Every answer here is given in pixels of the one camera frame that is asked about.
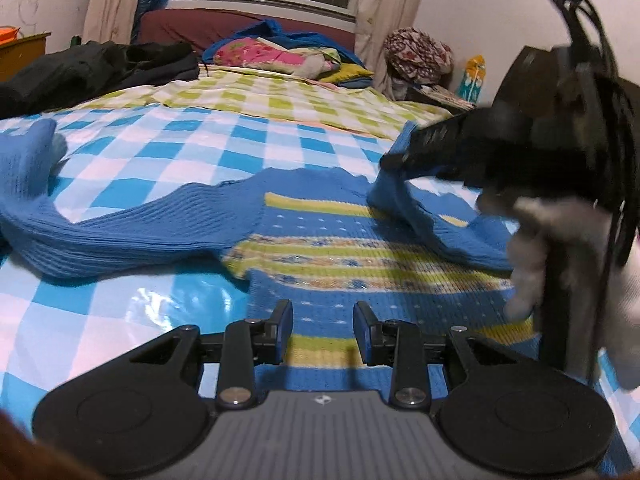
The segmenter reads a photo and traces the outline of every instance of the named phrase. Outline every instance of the yellow pillow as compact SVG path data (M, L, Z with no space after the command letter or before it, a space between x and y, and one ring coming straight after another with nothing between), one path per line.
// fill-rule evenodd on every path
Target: yellow pillow
M334 72L327 77L321 77L318 81L323 83L340 83L342 81L348 81L349 79L356 79L357 77L371 77L373 72L367 70L355 63L343 63L338 72Z

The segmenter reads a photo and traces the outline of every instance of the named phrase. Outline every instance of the maroon headboard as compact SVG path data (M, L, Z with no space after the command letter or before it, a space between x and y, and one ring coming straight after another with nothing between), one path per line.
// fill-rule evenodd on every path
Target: maroon headboard
M217 9L152 10L142 16L138 43L187 41L198 54L202 54L213 43L264 18L270 16ZM276 19L286 32L319 32L353 51L355 37L352 32L316 23Z

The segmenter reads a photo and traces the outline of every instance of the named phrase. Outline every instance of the blue and white checkered sheet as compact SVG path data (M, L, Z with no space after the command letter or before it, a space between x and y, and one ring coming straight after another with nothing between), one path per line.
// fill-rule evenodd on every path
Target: blue and white checkered sheet
M43 116L58 122L68 152L50 179L58 210L71 221L149 202L188 182L239 180L263 168L339 166L373 180L390 141L316 126L204 108L151 105L74 110L0 121L2 132ZM422 179L423 189L477 193ZM246 284L211 261L137 269L100 280L43 279L15 254L0 267L0 408L30 427L34 407L57 385L185 323L221 332L246 312ZM619 389L606 359L600 387L621 438L640 466L640 390ZM212 395L215 365L201 393Z

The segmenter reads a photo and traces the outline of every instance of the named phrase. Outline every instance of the black robotic gripper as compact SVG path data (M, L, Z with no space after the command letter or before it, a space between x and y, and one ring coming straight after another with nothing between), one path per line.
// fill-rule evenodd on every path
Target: black robotic gripper
M366 365L392 367L387 402L257 392L255 365L283 361L292 326L281 300L225 333L178 327L48 393L34 434L107 478L149 480L567 478L610 443L612 413L583 384L463 326L381 322L363 301L353 330ZM214 399L198 394L207 363L220 363ZM446 378L439 402L429 364Z

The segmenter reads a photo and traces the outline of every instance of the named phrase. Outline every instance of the black disc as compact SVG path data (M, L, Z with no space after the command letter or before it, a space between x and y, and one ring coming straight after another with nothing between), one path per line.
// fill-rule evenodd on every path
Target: black disc
M142 475L193 449L209 420L193 388L179 381L123 383L130 386L60 388L60 396L38 406L34 433L107 477Z
M444 401L438 422L473 462L525 476L558 475L594 465L609 447L614 420L590 388L553 370L485 367Z

